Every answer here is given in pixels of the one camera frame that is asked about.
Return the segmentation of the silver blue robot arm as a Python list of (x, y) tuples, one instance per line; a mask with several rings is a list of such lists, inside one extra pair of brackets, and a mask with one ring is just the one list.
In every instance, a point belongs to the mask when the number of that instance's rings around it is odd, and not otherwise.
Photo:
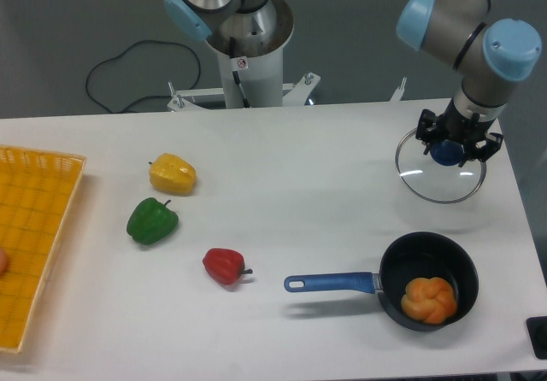
[(489, 131), (515, 88), (529, 77), (542, 52), (536, 29), (525, 21), (485, 17), (497, 0), (409, 0), (397, 22), (397, 36), (462, 76), (446, 110), (423, 110), (416, 138), (443, 166), (485, 162), (502, 147)]

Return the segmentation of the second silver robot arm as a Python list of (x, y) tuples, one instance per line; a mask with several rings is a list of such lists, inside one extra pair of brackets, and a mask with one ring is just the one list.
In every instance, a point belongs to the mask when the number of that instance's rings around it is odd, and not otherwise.
[(172, 22), (188, 37), (271, 38), (277, 12), (272, 0), (164, 0)]

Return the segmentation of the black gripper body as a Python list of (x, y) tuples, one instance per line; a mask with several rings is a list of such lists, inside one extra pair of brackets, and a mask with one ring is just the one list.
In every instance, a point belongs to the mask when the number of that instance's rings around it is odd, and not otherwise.
[(485, 139), (494, 120), (481, 120), (479, 113), (471, 113), (468, 118), (462, 115), (454, 105), (449, 105), (439, 116), (435, 124), (436, 141), (450, 140), (462, 145), (476, 144)]

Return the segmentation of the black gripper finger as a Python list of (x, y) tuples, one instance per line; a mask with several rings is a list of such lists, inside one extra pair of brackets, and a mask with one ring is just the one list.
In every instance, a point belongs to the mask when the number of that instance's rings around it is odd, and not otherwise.
[(416, 127), (415, 137), (424, 146), (424, 155), (428, 155), (431, 147), (437, 142), (438, 117), (429, 109), (423, 109)]
[(486, 162), (495, 155), (503, 145), (503, 134), (488, 133), (484, 139), (479, 141), (465, 140), (462, 143), (463, 155), (459, 161), (459, 166), (463, 167), (468, 161)]

